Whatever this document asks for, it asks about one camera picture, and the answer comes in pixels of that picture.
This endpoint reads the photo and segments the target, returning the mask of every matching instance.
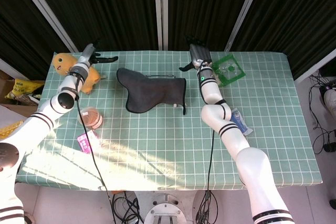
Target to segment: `yellow plush toy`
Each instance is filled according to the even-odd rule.
[[[65,53],[56,54],[52,60],[53,60],[52,64],[54,65],[56,72],[59,73],[61,76],[66,76],[70,68],[72,68],[73,65],[77,63],[77,59],[74,56]],[[99,73],[97,72],[96,69],[90,67],[89,76],[85,80],[81,91],[86,94],[90,94],[93,85],[95,85],[99,81],[100,81]]]

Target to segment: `gray cloth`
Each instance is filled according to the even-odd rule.
[[[148,78],[139,72],[119,68],[117,78],[128,90],[126,109],[132,113],[144,113],[159,103],[180,104],[185,115],[184,78]]]

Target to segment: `cable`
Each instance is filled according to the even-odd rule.
[[[75,85],[75,86],[76,86],[76,90],[78,90],[79,80],[80,80],[80,79],[78,78],[78,79],[77,79],[77,82],[76,82],[76,85]],[[129,200],[127,199],[126,192],[124,191],[124,196],[125,196],[125,197],[119,197],[119,198],[117,198],[117,199],[115,200],[115,199],[114,199],[115,195],[113,195],[112,200],[111,200],[111,197],[110,197],[109,192],[108,192],[108,190],[107,190],[106,184],[105,184],[105,182],[104,182],[104,180],[103,180],[103,178],[102,178],[102,176],[101,176],[101,173],[100,173],[100,171],[99,171],[99,168],[98,168],[98,166],[97,166],[97,163],[96,163],[96,160],[95,160],[95,157],[94,157],[95,155],[93,154],[93,149],[92,149],[92,146],[91,146],[91,143],[90,143],[90,139],[89,139],[89,136],[88,136],[88,132],[87,132],[87,130],[86,130],[86,127],[85,127],[85,124],[84,124],[83,117],[82,117],[82,115],[81,115],[81,113],[80,113],[79,96],[78,96],[78,95],[76,96],[75,100],[76,100],[76,102],[77,102],[77,110],[78,110],[78,114],[79,114],[79,117],[80,117],[80,121],[82,122],[83,129],[84,129],[84,131],[85,131],[85,135],[86,135],[86,138],[87,138],[88,143],[89,143],[89,146],[90,146],[91,156],[92,156],[92,159],[93,159],[94,166],[95,166],[96,169],[97,169],[97,172],[98,172],[98,174],[99,174],[101,183],[102,183],[103,187],[105,188],[106,194],[107,194],[107,196],[108,196],[108,198],[109,198],[109,202],[110,202],[110,207],[111,207],[111,211],[112,211],[112,216],[113,216],[113,221],[114,221],[114,223],[115,223],[115,224],[117,223],[117,222],[116,222],[116,219],[115,219],[116,217],[117,217],[118,219],[121,220],[121,224],[127,224],[128,221],[131,221],[131,220],[133,220],[134,218],[138,218],[136,224],[139,223],[139,220],[141,220],[141,222],[143,223],[143,220],[142,220],[142,218],[141,218],[141,216],[140,216],[140,207],[139,207],[139,202],[138,202],[138,199],[137,199],[137,198],[135,198],[135,199],[133,200],[133,202],[129,201]],[[119,215],[118,215],[117,212],[115,211],[115,207],[114,207],[114,205],[115,205],[115,203],[117,202],[117,200],[118,200],[118,199],[121,199],[121,198],[125,199],[125,200],[127,201],[128,206],[129,206],[129,209],[126,211],[126,213],[124,214],[123,218],[119,217]],[[130,210],[131,210],[133,213],[127,216],[127,213],[128,213]]]
[[[326,85],[326,84],[329,82],[329,80],[328,80],[327,78],[321,77],[321,73],[320,73],[320,72],[318,72],[318,75],[317,75],[317,76],[311,75],[311,76],[309,77],[309,79],[310,79],[312,82],[315,83],[313,86],[311,86],[311,87],[309,88],[309,91],[308,91],[309,111],[310,111],[310,113],[312,114],[312,116],[314,117],[315,122],[316,122],[316,126],[313,128],[313,130],[316,130],[316,129],[321,130],[321,134],[318,135],[318,136],[315,138],[315,140],[314,140],[314,142],[313,142],[313,145],[312,145],[312,148],[313,148],[313,151],[314,151],[315,154],[320,154],[320,153],[323,151],[323,146],[325,145],[325,141],[326,141],[324,135],[326,135],[326,134],[328,135],[328,138],[327,138],[327,144],[329,144],[329,143],[330,143],[330,133],[334,132],[334,130],[332,130],[332,131],[327,131],[325,128],[323,128],[322,125],[320,124],[320,122],[319,122],[319,120],[318,120],[316,114],[313,112],[313,109],[312,109],[312,107],[311,107],[311,102],[312,102],[312,90],[313,90],[314,88],[319,88],[320,86]],[[314,149],[315,143],[316,143],[316,141],[317,141],[321,136],[322,136],[322,139],[323,139],[322,147],[321,147],[321,149],[320,149],[318,152],[315,152],[315,149]]]
[[[214,138],[215,138],[215,131],[212,131],[212,143],[211,143],[210,164],[209,164],[209,170],[208,170],[207,189],[204,193],[200,207],[196,214],[196,224],[214,224],[218,217],[218,202],[217,202],[215,195],[212,193],[211,190],[209,190],[210,171],[211,171],[211,164],[212,164],[212,156],[214,152]],[[211,205],[212,197],[214,197],[215,202],[216,202],[216,218],[214,222],[210,223],[209,215],[210,215],[210,205]]]
[[[81,113],[80,113],[79,102],[78,102],[78,101],[79,101],[79,98],[76,97],[75,100],[76,100],[76,102],[77,102],[77,110],[78,110],[78,114],[79,114],[79,117],[80,117],[80,121],[82,122],[83,129],[84,129],[84,131],[85,131],[85,135],[86,135],[86,138],[87,138],[88,143],[89,143],[89,146],[90,146],[91,156],[92,156],[92,159],[93,159],[93,163],[94,163],[94,166],[95,166],[96,169],[97,169],[97,172],[98,172],[98,174],[99,174],[101,183],[102,183],[103,187],[105,188],[107,197],[109,198],[109,202],[110,202],[110,206],[111,206],[111,211],[112,211],[112,215],[113,215],[113,205],[112,205],[111,197],[110,197],[110,195],[109,195],[109,192],[107,191],[106,184],[105,184],[105,182],[104,182],[104,180],[103,180],[103,178],[102,178],[102,176],[101,176],[101,174],[100,174],[99,168],[98,168],[98,166],[97,166],[97,163],[96,163],[96,160],[95,160],[95,157],[94,157],[95,155],[93,154],[93,149],[92,149],[92,146],[91,146],[91,143],[90,143],[90,140],[89,140],[88,132],[87,132],[87,130],[86,130],[86,127],[85,127],[85,124],[84,124],[84,121],[83,121],[83,117],[82,117],[82,115],[81,115]]]
[[[123,216],[119,215],[117,213],[117,211],[115,210],[116,209],[116,204],[117,204],[117,201],[119,200],[126,200],[127,204],[128,204],[128,209],[126,210],[125,214]],[[140,221],[143,223],[143,219],[141,218],[140,216],[140,207],[139,207],[139,202],[138,202],[138,199],[135,198],[133,199],[133,201],[130,201],[128,198],[127,198],[127,194],[126,192],[124,191],[124,197],[117,197],[116,198],[116,195],[113,195],[112,197],[112,211],[113,211],[113,219],[114,219],[114,222],[116,223],[116,219],[119,219],[121,221],[121,224],[127,224],[129,221],[131,220],[134,220],[135,218],[137,218],[137,221],[135,224],[138,224]]]

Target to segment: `table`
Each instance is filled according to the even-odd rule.
[[[213,61],[224,52],[212,52]],[[254,131],[247,140],[269,157],[278,187],[321,183],[306,124],[287,57],[277,52],[233,52],[246,76],[221,88],[231,108],[238,108]],[[109,190],[205,189],[212,130],[201,120],[204,102],[196,71],[180,72],[190,61],[187,51],[103,52],[119,56],[94,67],[103,75],[91,95],[80,94],[80,107],[95,106],[104,116],[96,130],[101,147],[96,160]],[[143,74],[174,74],[185,78],[182,108],[159,104],[147,113],[125,109],[127,90],[116,71],[125,67]],[[51,98],[64,77],[50,67],[41,102]],[[79,190],[101,190],[92,157],[80,151],[83,133],[77,109],[64,115],[57,127],[27,153],[17,175],[19,182]],[[215,136],[210,189],[242,189],[237,167],[219,136]]]

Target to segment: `dark curtain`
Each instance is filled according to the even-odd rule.
[[[336,0],[254,0],[231,51],[279,51],[296,79],[336,48]]]
[[[156,50],[155,0],[46,0],[77,48]]]
[[[336,58],[325,64],[319,71],[324,77],[336,76]]]
[[[32,0],[0,0],[0,58],[31,80],[46,78],[63,42]]]
[[[244,0],[169,0],[169,50],[188,50],[185,35],[223,51]]]

